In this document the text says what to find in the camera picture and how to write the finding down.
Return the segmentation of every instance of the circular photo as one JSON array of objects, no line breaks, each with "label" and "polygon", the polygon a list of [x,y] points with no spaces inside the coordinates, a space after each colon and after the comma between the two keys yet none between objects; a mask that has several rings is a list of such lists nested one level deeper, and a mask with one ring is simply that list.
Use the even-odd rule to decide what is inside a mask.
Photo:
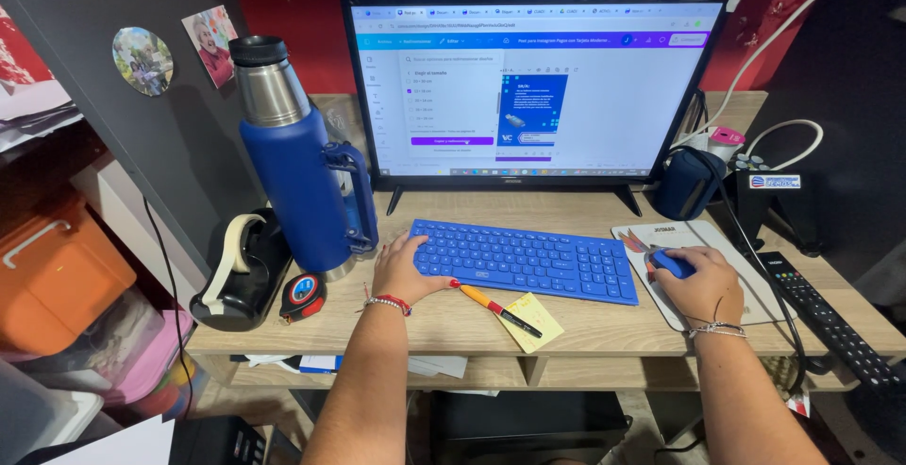
[{"label": "circular photo", "polygon": [[132,88],[149,97],[167,90],[173,56],[167,44],[144,28],[123,28],[113,37],[113,61]]}]

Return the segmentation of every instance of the marker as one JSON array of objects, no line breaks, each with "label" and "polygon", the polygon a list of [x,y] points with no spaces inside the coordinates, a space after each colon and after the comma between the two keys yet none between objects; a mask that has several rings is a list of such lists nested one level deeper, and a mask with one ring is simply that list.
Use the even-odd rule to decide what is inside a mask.
[{"label": "marker", "polygon": [[498,303],[492,301],[491,299],[489,299],[488,297],[486,297],[485,294],[482,294],[479,290],[477,290],[471,286],[465,286],[465,285],[459,286],[459,289],[462,290],[462,293],[469,296],[470,299],[481,304],[482,306],[486,307],[487,309],[491,309],[491,311],[494,314],[499,315],[504,320],[507,320],[510,323],[513,323],[516,327],[519,327],[520,329],[532,334],[536,338],[541,337],[542,334],[541,334],[541,332],[538,331],[538,329],[536,329],[535,327],[522,321],[522,319],[518,318],[517,316],[512,314],[510,311],[507,311],[506,309],[504,309],[500,304],[498,304]]}]

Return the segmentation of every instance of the monitor bezel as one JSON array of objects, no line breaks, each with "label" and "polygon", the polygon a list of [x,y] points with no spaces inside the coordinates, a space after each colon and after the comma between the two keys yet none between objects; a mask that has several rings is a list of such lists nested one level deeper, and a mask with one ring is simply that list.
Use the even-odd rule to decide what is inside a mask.
[{"label": "monitor bezel", "polygon": [[[532,186],[543,188],[544,186],[576,188],[590,186],[620,186],[627,184],[652,184],[661,179],[663,175],[663,162],[667,156],[670,145],[680,129],[683,118],[686,115],[689,103],[698,83],[704,75],[705,68],[711,59],[711,54],[718,43],[720,33],[723,31],[727,21],[727,1],[728,0],[341,0],[343,8],[344,26],[346,28],[346,42],[349,44],[349,54],[352,60],[352,72],[355,77],[355,87],[358,92],[359,108],[361,111],[361,120],[365,130],[365,138],[368,143],[368,155],[371,164],[370,176],[371,186],[374,190],[388,191],[397,186],[411,187],[514,187]],[[686,91],[677,107],[676,115],[673,117],[670,129],[664,137],[663,144],[655,158],[654,165],[651,167],[648,176],[639,177],[610,177],[610,176],[451,176],[451,175],[382,175],[379,169],[377,158],[377,149],[374,141],[374,134],[371,127],[370,112],[368,100],[364,98],[367,95],[365,91],[365,81],[361,70],[361,61],[359,58],[358,44],[355,39],[355,27],[352,23],[352,8],[358,6],[456,6],[456,5],[530,5],[537,4],[613,4],[613,5],[631,5],[631,4],[653,4],[653,3],[720,3],[722,6],[717,19],[714,22],[714,28],[708,35],[708,41],[705,44],[704,51],[698,59],[698,64],[689,78]]]}]

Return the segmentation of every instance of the photo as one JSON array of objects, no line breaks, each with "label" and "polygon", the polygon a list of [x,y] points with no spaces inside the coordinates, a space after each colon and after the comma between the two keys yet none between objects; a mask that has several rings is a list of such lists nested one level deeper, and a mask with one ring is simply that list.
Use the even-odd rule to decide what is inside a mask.
[{"label": "photo", "polygon": [[236,34],[227,9],[220,5],[182,19],[182,24],[198,51],[198,57],[208,69],[214,86],[220,88],[233,77],[229,42],[236,38]]},{"label": "photo", "polygon": [[149,97],[167,90],[173,77],[173,56],[167,44],[143,28],[123,28],[113,37],[113,60],[132,88]]}]

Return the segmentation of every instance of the thermos handle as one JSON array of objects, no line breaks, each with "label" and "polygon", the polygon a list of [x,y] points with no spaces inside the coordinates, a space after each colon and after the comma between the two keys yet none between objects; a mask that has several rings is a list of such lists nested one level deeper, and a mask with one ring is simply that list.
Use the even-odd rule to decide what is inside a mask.
[{"label": "thermos handle", "polygon": [[327,168],[348,171],[352,175],[352,190],[355,192],[361,229],[349,228],[346,230],[346,238],[351,242],[349,249],[354,253],[367,253],[378,245],[378,217],[374,211],[365,157],[355,146],[340,143],[324,145],[323,155]]}]

